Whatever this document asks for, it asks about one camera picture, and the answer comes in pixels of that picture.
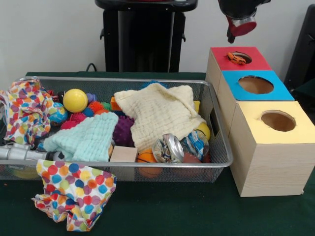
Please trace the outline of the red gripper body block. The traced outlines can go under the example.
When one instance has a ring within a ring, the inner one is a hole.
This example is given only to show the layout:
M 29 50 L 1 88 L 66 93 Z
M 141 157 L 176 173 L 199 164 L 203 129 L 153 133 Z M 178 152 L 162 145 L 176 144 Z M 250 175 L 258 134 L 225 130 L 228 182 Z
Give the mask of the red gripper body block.
M 256 28 L 256 20 L 254 16 L 248 16 L 243 19 L 236 19 L 227 16 L 228 30 L 227 37 L 243 36 Z

